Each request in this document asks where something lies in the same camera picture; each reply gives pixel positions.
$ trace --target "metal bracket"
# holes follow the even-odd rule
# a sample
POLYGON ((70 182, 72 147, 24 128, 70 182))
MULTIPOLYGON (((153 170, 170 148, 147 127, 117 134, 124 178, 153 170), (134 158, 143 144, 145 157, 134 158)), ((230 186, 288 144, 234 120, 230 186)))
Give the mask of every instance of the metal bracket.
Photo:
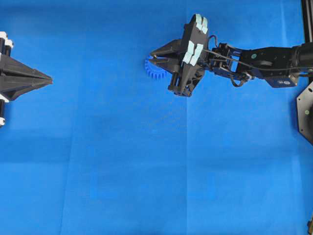
POLYGON ((297 98, 299 132, 313 144, 313 83, 297 98))
POLYGON ((313 0, 301 0, 305 42, 313 42, 313 0))

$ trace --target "blue fabric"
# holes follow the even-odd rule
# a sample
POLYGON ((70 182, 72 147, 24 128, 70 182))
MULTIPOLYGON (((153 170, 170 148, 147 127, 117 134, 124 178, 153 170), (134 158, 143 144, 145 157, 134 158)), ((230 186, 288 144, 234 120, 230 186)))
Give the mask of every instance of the blue fabric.
POLYGON ((304 42, 295 0, 1 3, 12 57, 54 85, 6 109, 0 234, 306 234, 313 147, 295 98, 307 80, 236 89, 207 74, 191 98, 172 95, 144 60, 194 13, 235 47, 304 42))

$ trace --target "black cable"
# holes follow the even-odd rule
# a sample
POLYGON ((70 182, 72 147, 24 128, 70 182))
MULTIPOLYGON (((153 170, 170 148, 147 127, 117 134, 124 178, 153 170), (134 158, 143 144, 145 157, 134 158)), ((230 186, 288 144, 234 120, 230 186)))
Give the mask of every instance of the black cable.
POLYGON ((246 81, 244 81, 243 79, 241 79, 241 80, 240 80, 240 83, 237 84, 237 83, 235 82, 235 80, 234 80, 234 78, 233 78, 232 75, 230 76, 230 80, 231 80, 231 83, 233 84, 234 87, 242 87, 243 84, 246 82, 246 81))
POLYGON ((226 62, 226 60, 219 60, 219 59, 209 59, 211 61, 218 61, 218 62, 226 62))
POLYGON ((211 35, 211 36, 209 37, 208 45, 210 46, 210 40, 211 40, 211 38, 215 38, 215 46, 216 46, 216 47, 219 47, 219 46, 217 45, 217 36, 216 36, 216 35, 211 35))
POLYGON ((231 61, 237 62, 239 64, 245 65, 247 67, 250 67, 252 69, 256 69, 256 70, 260 70, 260 71, 286 71, 286 70, 313 69, 313 67, 290 67, 290 68, 286 68, 286 69, 263 69, 263 68, 259 68, 259 67, 253 66, 253 65, 247 64, 245 62, 239 61, 239 60, 235 60, 235 59, 227 57, 227 56, 223 56, 223 55, 218 54, 218 53, 216 53, 214 51, 211 51, 211 50, 205 50, 204 49, 203 51, 209 52, 209 53, 217 55, 217 56, 219 56, 221 58, 224 58, 224 59, 227 59, 227 60, 231 60, 231 61))

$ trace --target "plastic gear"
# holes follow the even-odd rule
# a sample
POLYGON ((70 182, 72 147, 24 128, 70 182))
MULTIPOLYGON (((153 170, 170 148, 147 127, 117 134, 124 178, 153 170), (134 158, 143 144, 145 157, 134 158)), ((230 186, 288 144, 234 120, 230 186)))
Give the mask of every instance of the plastic gear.
POLYGON ((145 70, 147 74, 151 77, 154 78, 155 80, 162 79, 166 76, 167 71, 164 69, 159 68, 158 66, 155 66, 152 64, 149 59, 152 59, 152 56, 148 56, 145 60, 145 70))

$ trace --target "hexagonal plate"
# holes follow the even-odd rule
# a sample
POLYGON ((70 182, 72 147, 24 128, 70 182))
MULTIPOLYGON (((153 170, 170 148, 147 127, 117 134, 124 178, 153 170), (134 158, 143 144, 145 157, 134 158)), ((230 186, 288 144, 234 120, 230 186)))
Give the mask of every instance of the hexagonal plate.
POLYGON ((313 83, 297 98, 299 132, 313 144, 313 133, 309 127, 308 111, 313 106, 313 83))

